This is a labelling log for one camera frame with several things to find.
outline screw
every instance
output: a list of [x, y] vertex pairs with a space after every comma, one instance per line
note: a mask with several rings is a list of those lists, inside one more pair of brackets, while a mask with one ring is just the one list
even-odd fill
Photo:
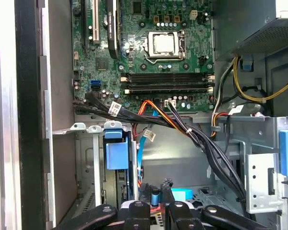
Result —
[[176, 207], [182, 207], [182, 203], [181, 202], [175, 202], [175, 206]]
[[211, 213], [216, 213], [217, 212], [215, 207], [208, 207], [207, 210], [208, 210], [208, 212], [211, 212]]

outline cable tie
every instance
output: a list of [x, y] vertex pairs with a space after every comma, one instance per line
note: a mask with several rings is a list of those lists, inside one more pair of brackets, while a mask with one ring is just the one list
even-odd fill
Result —
[[189, 128], [189, 129], [186, 131], [186, 134], [188, 134], [188, 133], [190, 133], [190, 132], [192, 132], [192, 129], [191, 129], [191, 128]]

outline sata port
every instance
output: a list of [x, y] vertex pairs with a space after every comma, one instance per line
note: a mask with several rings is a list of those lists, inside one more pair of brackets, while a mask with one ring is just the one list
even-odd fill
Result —
[[91, 85], [101, 85], [101, 80], [91, 80]]
[[91, 85], [91, 89], [92, 90], [100, 90], [101, 89], [101, 85]]

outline ram slot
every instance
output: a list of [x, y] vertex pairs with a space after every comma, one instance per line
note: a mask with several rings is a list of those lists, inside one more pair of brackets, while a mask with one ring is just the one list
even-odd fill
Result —
[[121, 81], [132, 83], [172, 83], [172, 82], [206, 82], [207, 76], [196, 73], [165, 73], [165, 74], [127, 74]]
[[81, 16], [82, 16], [82, 45], [87, 49], [87, 0], [81, 0]]
[[92, 11], [93, 11], [93, 42], [99, 43], [99, 20], [98, 20], [98, 11], [99, 5], [98, 0], [91, 0], [92, 3]]
[[126, 94], [141, 93], [168, 93], [168, 92], [207, 92], [210, 88], [208, 84], [175, 84], [175, 85], [128, 85]]

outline black expansion slot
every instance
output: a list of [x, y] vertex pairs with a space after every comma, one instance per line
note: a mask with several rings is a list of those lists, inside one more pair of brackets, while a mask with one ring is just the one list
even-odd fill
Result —
[[84, 49], [87, 49], [87, 0], [81, 0], [81, 11], [82, 11], [82, 44]]

